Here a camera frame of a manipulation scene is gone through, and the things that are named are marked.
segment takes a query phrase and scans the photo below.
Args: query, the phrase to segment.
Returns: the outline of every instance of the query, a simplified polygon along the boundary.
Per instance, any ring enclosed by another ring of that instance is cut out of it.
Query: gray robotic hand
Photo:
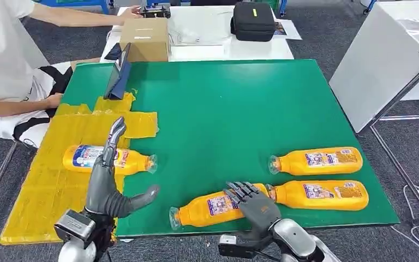
[[[227,182],[227,185],[230,190],[224,189],[224,193],[237,204],[252,225],[249,233],[238,235],[247,240],[266,237],[271,226],[281,218],[280,210],[274,201],[249,182]]]
[[[252,225],[249,233],[237,235],[251,240],[254,244],[238,245],[236,237],[223,235],[219,242],[221,255],[253,258],[256,254],[260,254],[281,262],[340,262],[320,239],[309,235],[292,219],[281,219],[280,210],[274,201],[251,183],[228,182],[227,185],[230,189],[224,189],[225,194],[238,205]],[[272,242],[275,242],[282,252],[280,259],[261,252]]]
[[[132,198],[122,195],[116,188],[113,162],[119,137],[125,131],[124,118],[120,117],[110,129],[103,153],[95,160],[86,196],[85,208],[89,212],[122,218],[150,204],[157,196],[157,185]]]

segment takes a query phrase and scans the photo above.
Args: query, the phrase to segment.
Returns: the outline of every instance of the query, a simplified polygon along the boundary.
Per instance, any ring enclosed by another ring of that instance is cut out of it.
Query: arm
[[[54,94],[37,102],[0,102],[0,117],[56,108],[61,99],[61,94]]]
[[[139,6],[128,8],[120,16],[95,14],[68,8],[54,8],[36,3],[31,18],[64,27],[122,26],[126,19],[140,18]]]

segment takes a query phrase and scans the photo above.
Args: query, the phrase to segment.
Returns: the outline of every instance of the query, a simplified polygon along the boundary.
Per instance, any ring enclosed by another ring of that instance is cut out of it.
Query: bottle label
[[[334,198],[335,195],[318,184],[304,184],[307,198]]]
[[[79,146],[73,154],[73,166],[82,168],[91,168],[99,155],[102,154],[104,148],[101,146]],[[114,160],[114,165],[118,168],[123,168],[126,165],[128,157],[128,150],[117,150]]]
[[[339,164],[357,163],[357,157],[350,149],[343,149],[335,153],[312,152],[306,153],[306,161],[312,168]]]
[[[304,191],[307,198],[361,198],[362,192],[355,183],[346,182],[342,187],[334,187],[334,192],[322,188],[318,184],[304,184]]]
[[[238,206],[228,196],[224,195],[208,199],[208,208],[211,216],[215,216],[238,209]]]
[[[348,182],[342,187],[335,187],[335,192],[339,198],[361,198],[362,192],[356,184]]]

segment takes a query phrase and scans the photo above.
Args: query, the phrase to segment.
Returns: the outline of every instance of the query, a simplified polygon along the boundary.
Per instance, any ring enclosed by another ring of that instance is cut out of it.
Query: cardboard box
[[[128,61],[167,61],[169,36],[166,18],[130,19],[124,23],[119,45],[131,43]]]

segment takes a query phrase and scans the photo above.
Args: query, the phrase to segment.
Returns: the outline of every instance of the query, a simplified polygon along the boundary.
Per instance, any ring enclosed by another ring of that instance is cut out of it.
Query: robotic arm
[[[222,235],[219,240],[219,254],[227,257],[253,258],[257,254],[274,261],[332,261],[340,260],[317,237],[309,235],[292,219],[281,219],[280,210],[274,201],[248,182],[228,183],[226,195],[238,205],[251,222],[253,228],[241,238],[250,240],[237,244],[237,236]],[[282,256],[280,259],[262,253],[262,250],[276,243]]]
[[[114,244],[111,239],[114,218],[127,217],[155,199],[158,186],[151,186],[145,193],[132,198],[122,195],[116,188],[113,161],[119,137],[125,130],[124,118],[120,117],[110,129],[103,153],[95,160],[84,209],[80,213],[66,211],[54,225],[58,237],[64,242],[59,262],[100,261]]]

